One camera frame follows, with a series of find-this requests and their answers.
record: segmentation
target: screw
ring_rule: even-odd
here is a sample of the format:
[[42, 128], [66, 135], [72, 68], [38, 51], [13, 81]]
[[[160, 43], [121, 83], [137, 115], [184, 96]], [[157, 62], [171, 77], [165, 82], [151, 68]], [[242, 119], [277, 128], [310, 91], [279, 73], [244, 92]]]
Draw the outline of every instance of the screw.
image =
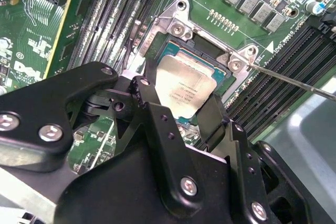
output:
[[0, 131], [11, 131], [20, 124], [19, 118], [11, 114], [0, 114]]
[[105, 74], [108, 74], [109, 76], [113, 75], [113, 72], [110, 68], [102, 68], [101, 71]]
[[243, 128], [239, 124], [236, 124], [236, 129], [239, 131], [244, 131]]
[[267, 219], [266, 211], [264, 210], [261, 204], [254, 201], [251, 206], [252, 206], [252, 211], [254, 215], [259, 220], [265, 221]]
[[39, 137], [46, 142], [55, 142], [61, 139], [63, 131], [55, 125], [45, 125], [38, 131]]
[[180, 34], [181, 33], [181, 28], [179, 27], [179, 26], [177, 26], [177, 27], [175, 27], [174, 28], [174, 32], [176, 33], [176, 34]]
[[185, 27], [180, 23], [175, 23], [171, 27], [171, 33], [173, 36], [179, 37], [185, 32]]
[[240, 68], [240, 63], [239, 62], [235, 62], [232, 64], [232, 69], [233, 70], [238, 70]]
[[268, 144], [264, 144], [264, 148], [265, 150], [267, 150], [268, 152], [272, 151], [271, 147]]
[[142, 84], [147, 85], [147, 86], [150, 84], [149, 81], [147, 81], [146, 79], [143, 79], [143, 78], [140, 81], [141, 81]]
[[181, 179], [181, 187], [185, 194], [189, 196], [195, 196], [197, 194], [197, 186], [195, 182], [189, 178], [183, 177]]

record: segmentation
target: screwdriver shaft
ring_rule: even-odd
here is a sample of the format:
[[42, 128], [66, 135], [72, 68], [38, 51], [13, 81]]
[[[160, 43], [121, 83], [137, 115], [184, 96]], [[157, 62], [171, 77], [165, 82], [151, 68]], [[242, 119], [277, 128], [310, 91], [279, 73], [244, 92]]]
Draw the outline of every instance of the screwdriver shaft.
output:
[[269, 76], [272, 76], [272, 77], [274, 77], [274, 78], [277, 78], [277, 79], [279, 79], [279, 80], [285, 81], [285, 82], [287, 82], [287, 83], [289, 83], [289, 84], [292, 84], [292, 85], [294, 85], [294, 86], [297, 86], [297, 87], [299, 87], [299, 88], [302, 88], [302, 89], [304, 89], [304, 90], [306, 90], [306, 91], [309, 91], [309, 92], [318, 94], [318, 95], [320, 95], [320, 96], [322, 96], [322, 97], [324, 97], [324, 98], [327, 98], [327, 99], [329, 99], [329, 100], [332, 100], [332, 101], [335, 101], [335, 102], [336, 102], [336, 95], [330, 94], [330, 93], [325, 92], [325, 91], [323, 91], [323, 90], [321, 90], [321, 89], [315, 88], [315, 87], [313, 87], [313, 86], [311, 86], [311, 85], [308, 85], [308, 84], [305, 84], [305, 83], [303, 83], [303, 82], [294, 80], [294, 79], [292, 79], [292, 78], [283, 76], [282, 74], [275, 73], [275, 72], [273, 72], [273, 71], [271, 71], [271, 70], [268, 70], [268, 69], [266, 69], [266, 68], [262, 68], [262, 67], [259, 67], [259, 66], [256, 66], [256, 65], [251, 65], [251, 64], [249, 64], [249, 67], [251, 67], [251, 68], [253, 68], [253, 69], [255, 69], [255, 70], [258, 70], [258, 71], [260, 71], [260, 72], [262, 72], [262, 73], [265, 73], [265, 74], [267, 74], [267, 75], [269, 75]]

